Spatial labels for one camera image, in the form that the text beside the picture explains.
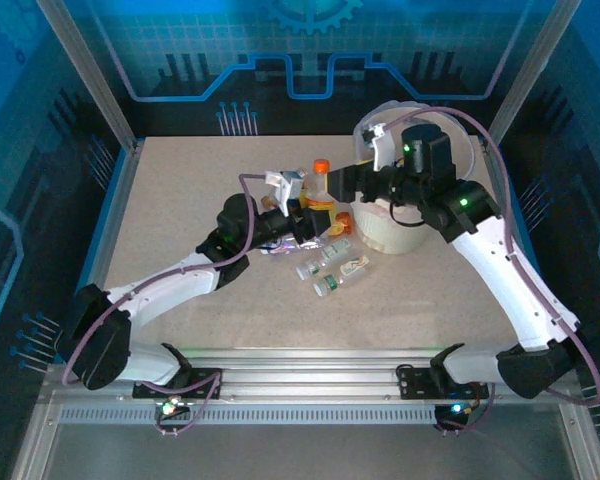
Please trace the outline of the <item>white translucent plastic bin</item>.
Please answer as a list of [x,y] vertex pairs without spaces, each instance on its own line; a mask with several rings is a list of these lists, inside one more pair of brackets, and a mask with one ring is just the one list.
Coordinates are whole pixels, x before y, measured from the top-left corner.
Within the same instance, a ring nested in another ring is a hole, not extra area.
[[[367,113],[353,130],[355,159],[372,161],[374,153],[365,145],[362,133],[367,128],[379,123],[391,121],[424,105],[415,101],[398,102],[391,100],[381,104]],[[402,157],[400,153],[400,133],[407,127],[421,123],[434,123],[450,138],[452,160],[456,166],[456,174],[463,180],[469,179],[475,167],[475,149],[470,136],[461,123],[447,113],[425,113],[411,118],[407,123],[391,130],[395,144],[394,158]],[[424,243],[434,231],[426,226],[411,228],[411,223],[418,221],[419,211],[414,206],[398,206],[389,211],[389,202],[378,199],[372,203],[359,200],[352,204],[355,231],[358,237],[370,248],[384,254],[407,254]]]

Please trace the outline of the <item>green lit controller board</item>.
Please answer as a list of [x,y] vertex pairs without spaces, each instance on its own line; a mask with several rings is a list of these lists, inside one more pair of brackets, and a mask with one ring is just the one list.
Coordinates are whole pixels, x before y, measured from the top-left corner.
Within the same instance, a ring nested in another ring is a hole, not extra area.
[[469,422],[473,409],[469,404],[436,405],[434,428],[442,433],[447,431],[461,431]]
[[179,395],[168,397],[158,408],[157,419],[159,421],[168,420],[179,415],[183,415],[189,411],[188,406],[182,401]]

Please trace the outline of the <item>crushed bottle orange label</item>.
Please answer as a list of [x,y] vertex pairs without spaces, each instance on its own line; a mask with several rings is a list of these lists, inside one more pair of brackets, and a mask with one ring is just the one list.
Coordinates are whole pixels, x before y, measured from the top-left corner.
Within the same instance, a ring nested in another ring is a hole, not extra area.
[[327,191],[327,180],[330,162],[327,159],[316,159],[312,170],[304,177],[304,196],[315,202],[315,210],[330,210],[335,213],[335,200]]

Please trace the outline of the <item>clear bottle purple label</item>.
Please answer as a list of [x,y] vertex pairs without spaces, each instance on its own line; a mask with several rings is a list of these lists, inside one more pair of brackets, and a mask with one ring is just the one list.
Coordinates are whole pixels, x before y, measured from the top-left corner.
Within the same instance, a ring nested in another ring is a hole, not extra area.
[[280,255],[319,249],[324,247],[325,245],[326,242],[321,238],[311,239],[303,243],[298,243],[294,237],[289,236],[274,242],[266,243],[265,245],[259,248],[259,251],[263,255]]

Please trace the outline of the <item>aluminium frame post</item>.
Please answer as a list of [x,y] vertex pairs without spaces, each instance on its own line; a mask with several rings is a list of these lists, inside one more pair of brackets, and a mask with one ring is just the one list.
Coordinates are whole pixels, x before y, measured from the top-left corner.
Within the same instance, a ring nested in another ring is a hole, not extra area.
[[489,134],[495,143],[495,146],[488,148],[489,152],[498,151],[500,142],[548,65],[581,2],[582,0],[555,1],[489,128]]
[[136,136],[64,1],[35,1],[115,138],[126,153],[134,153]]

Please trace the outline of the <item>small bottle green white label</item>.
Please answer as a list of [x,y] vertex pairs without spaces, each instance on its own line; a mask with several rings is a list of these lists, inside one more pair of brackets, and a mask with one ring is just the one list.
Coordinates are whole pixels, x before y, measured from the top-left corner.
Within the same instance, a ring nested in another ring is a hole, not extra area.
[[343,259],[351,248],[352,244],[348,239],[337,240],[323,247],[309,260],[300,264],[296,268],[296,272],[301,280],[308,280]]

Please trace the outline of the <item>small bottle swirl print label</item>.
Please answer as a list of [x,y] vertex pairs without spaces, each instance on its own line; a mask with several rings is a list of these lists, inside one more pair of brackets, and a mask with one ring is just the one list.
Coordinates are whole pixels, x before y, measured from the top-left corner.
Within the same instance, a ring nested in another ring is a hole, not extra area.
[[351,257],[313,283],[319,297],[326,297],[336,290],[355,283],[369,273],[373,265],[366,254]]

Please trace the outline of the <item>aluminium front rail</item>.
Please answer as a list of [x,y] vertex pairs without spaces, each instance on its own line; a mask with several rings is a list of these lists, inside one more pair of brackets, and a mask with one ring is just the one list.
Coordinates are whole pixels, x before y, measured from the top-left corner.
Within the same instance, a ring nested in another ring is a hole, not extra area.
[[[215,404],[228,405],[436,405],[469,404],[471,416],[483,412],[487,400],[402,400],[395,369],[401,364],[429,367],[432,352],[428,350],[284,350],[236,349],[194,350],[193,368],[223,370],[220,397],[211,394],[220,380],[212,377],[211,391],[203,400],[182,401],[189,411],[159,421],[166,431],[180,430],[189,422],[199,425],[202,412]],[[70,406],[135,406],[160,407],[167,399],[134,399],[136,382],[117,381],[98,390],[89,390],[77,381],[61,382],[59,366],[48,370],[37,402],[47,415],[49,424],[61,424],[60,414]],[[505,385],[486,384],[500,405],[523,405],[525,399]]]

